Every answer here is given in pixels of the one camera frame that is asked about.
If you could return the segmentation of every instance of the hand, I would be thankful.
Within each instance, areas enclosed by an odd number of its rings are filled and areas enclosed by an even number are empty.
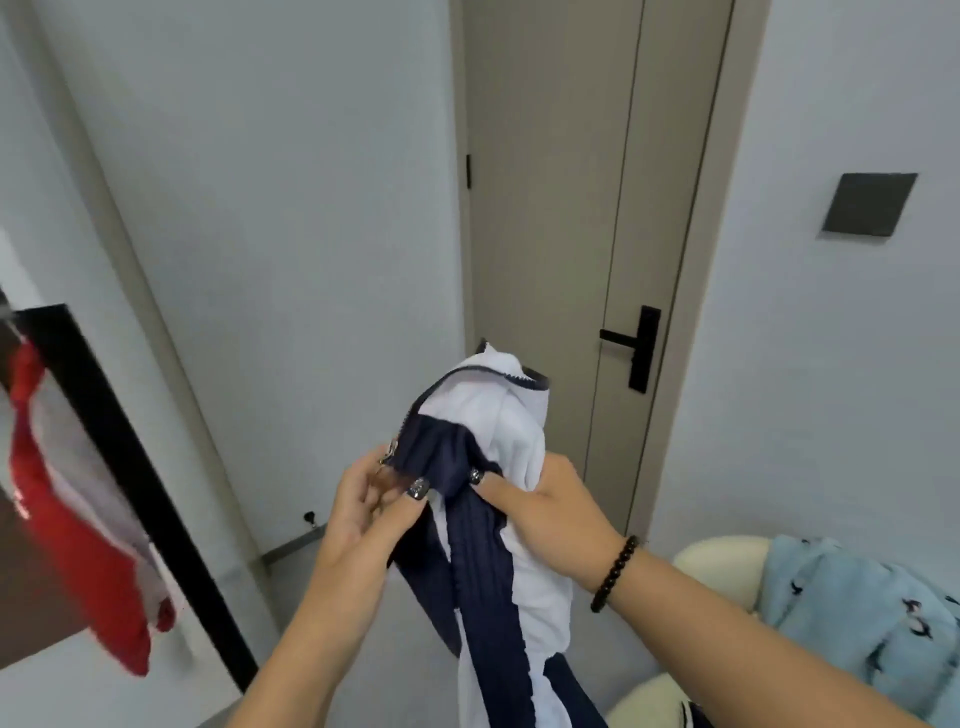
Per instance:
[[[344,472],[296,617],[323,622],[327,658],[340,677],[373,622],[387,561],[426,505],[425,498],[406,495],[393,471],[380,466],[385,450],[368,452]]]
[[[623,548],[623,536],[561,455],[546,454],[540,483],[533,492],[522,491],[495,473],[484,475],[476,492],[507,514],[537,558],[588,592],[600,588]]]

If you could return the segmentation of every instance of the door handle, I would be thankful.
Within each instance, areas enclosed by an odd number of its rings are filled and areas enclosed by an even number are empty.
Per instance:
[[[654,347],[657,345],[659,328],[660,309],[645,305],[640,309],[640,321],[636,325],[636,336],[627,336],[606,328],[600,329],[600,338],[604,341],[634,350],[628,384],[631,389],[644,395],[647,393],[647,385],[650,383],[650,367],[654,363]]]

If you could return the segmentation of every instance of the dark square panel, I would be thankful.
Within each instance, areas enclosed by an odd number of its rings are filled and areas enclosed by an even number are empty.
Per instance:
[[[890,237],[916,180],[916,174],[845,174],[833,194],[824,231]]]

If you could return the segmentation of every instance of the light blue fabric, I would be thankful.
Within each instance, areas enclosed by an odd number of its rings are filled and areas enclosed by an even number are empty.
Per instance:
[[[960,604],[920,576],[830,539],[779,536],[758,608],[764,622],[914,716],[960,726]]]

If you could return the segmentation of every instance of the woman's left hand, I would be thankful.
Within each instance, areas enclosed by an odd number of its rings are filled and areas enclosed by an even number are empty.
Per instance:
[[[396,543],[417,521],[426,499],[404,492],[400,478],[368,452],[344,472],[317,565],[295,620],[321,621],[327,658],[346,673],[373,622]]]

